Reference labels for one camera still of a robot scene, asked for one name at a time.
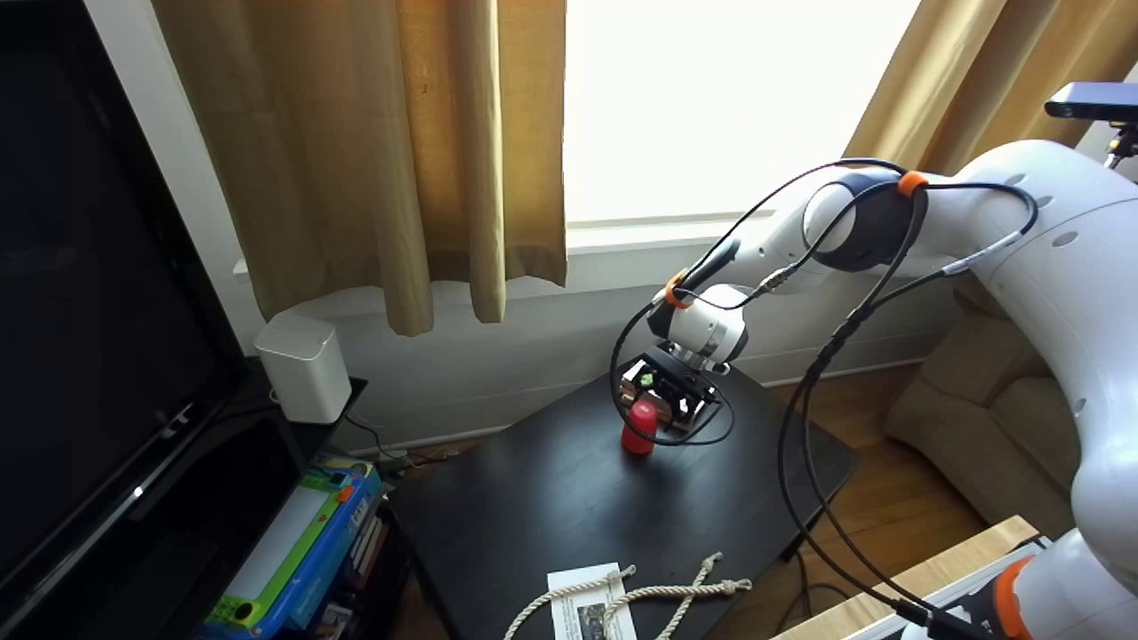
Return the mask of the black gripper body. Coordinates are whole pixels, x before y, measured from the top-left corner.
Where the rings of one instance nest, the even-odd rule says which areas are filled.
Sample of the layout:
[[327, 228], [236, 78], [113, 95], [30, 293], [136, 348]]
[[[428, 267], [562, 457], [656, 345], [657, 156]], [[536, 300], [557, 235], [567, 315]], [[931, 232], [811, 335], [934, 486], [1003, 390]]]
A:
[[689, 369], [673, 351], [645, 351], [618, 369], [618, 400], [626, 405], [641, 400], [656, 400], [673, 434], [683, 434], [673, 426], [675, 401], [697, 390], [718, 390], [718, 388], [708, 385], [697, 369]]

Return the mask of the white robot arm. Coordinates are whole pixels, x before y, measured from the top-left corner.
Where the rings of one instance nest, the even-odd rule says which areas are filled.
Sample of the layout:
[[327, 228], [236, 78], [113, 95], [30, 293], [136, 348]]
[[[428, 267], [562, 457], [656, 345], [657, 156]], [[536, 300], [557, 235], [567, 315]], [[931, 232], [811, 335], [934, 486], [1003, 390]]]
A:
[[1138, 187], [1042, 138], [956, 176], [887, 161], [811, 168], [758, 204], [646, 305], [697, 367], [745, 351], [745, 311], [813, 276], [877, 276], [892, 300], [946, 279], [960, 318], [900, 401], [953, 444], [951, 473], [1061, 539], [963, 611], [992, 640], [1138, 630]]

